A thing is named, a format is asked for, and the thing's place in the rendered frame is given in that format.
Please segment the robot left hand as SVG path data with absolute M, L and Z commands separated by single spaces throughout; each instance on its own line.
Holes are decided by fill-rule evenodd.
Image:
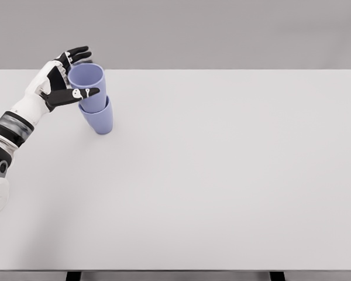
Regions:
M 48 61 L 37 73 L 25 90 L 26 95 L 40 97 L 47 110 L 52 112 L 56 107 L 79 102 L 89 94 L 99 93 L 98 88 L 73 89 L 68 80 L 68 73 L 73 64 L 91 57 L 88 46 L 67 50 L 53 60 Z

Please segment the blue-purple cup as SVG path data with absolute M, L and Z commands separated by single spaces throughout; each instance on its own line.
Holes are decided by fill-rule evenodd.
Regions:
M 88 125 L 99 135 L 105 135 L 110 133 L 114 126 L 114 117 L 111 100 L 106 97 L 105 108 L 102 111 L 89 113 L 85 112 L 81 105 L 78 108 L 88 123 Z
M 72 66 L 68 80 L 73 88 L 90 89 L 98 88 L 99 93 L 89 94 L 88 98 L 80 101 L 82 109 L 87 113 L 100 112 L 106 104 L 106 84 L 104 69 L 95 63 L 81 63 Z

